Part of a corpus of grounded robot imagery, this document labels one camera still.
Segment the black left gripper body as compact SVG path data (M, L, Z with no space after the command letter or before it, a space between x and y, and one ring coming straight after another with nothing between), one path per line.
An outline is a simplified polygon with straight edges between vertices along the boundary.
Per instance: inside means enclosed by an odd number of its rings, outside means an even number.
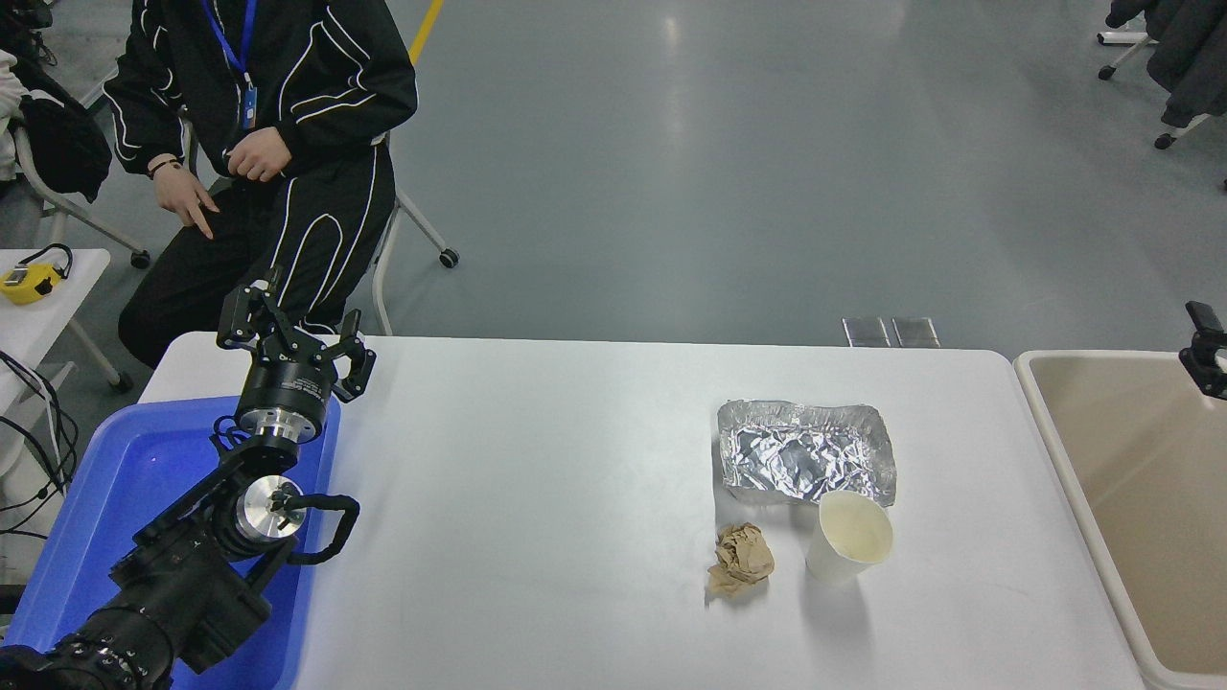
M253 349L237 416L280 409L304 419L324 419L335 381L336 367L325 359L317 362L312 354L304 359L279 359Z

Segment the person's right hand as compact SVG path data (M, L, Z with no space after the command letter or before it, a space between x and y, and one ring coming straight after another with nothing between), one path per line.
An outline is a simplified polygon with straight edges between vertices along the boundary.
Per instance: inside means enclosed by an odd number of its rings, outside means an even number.
M220 209L198 176L171 156L150 163L148 176L160 207L175 215L184 230L198 230L207 241L216 238L209 219Z

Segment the person's left hand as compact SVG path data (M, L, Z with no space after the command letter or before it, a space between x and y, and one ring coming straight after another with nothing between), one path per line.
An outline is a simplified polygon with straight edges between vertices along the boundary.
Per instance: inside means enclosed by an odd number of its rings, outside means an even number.
M253 182L270 182L292 161L290 146L276 126L255 129L238 141L226 158L229 176Z

